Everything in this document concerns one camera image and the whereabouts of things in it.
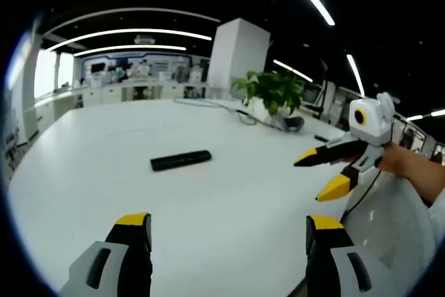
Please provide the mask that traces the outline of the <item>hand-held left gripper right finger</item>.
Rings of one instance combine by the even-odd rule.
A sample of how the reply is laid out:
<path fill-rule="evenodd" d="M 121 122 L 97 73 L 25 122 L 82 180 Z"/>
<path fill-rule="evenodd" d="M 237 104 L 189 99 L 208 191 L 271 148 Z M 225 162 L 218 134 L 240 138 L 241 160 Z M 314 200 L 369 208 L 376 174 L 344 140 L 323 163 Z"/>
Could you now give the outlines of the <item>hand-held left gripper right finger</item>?
<path fill-rule="evenodd" d="M 309 296 L 371 296 L 365 261 L 337 220 L 306 217 L 305 279 Z"/>

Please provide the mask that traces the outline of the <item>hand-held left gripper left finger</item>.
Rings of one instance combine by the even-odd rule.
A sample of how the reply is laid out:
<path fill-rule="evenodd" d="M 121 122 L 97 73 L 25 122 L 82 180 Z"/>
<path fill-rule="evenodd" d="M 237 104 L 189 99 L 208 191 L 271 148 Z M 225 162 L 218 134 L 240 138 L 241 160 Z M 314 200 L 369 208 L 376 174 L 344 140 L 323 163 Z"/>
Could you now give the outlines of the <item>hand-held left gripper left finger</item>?
<path fill-rule="evenodd" d="M 92 243 L 69 267 L 59 296 L 149 296 L 152 283 L 151 215 L 118 219 L 103 241 Z"/>

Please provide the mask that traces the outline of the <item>person's right hand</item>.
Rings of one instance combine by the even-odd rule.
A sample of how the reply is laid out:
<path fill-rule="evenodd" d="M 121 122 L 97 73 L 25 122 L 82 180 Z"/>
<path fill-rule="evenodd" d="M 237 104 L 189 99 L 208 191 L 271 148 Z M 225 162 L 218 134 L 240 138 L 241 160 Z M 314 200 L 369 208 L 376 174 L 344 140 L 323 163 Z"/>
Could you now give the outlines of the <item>person's right hand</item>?
<path fill-rule="evenodd" d="M 384 153 L 378 167 L 385 172 L 406 176 L 409 168 L 414 165 L 418 158 L 420 158 L 418 154 L 390 142 L 384 145 Z"/>

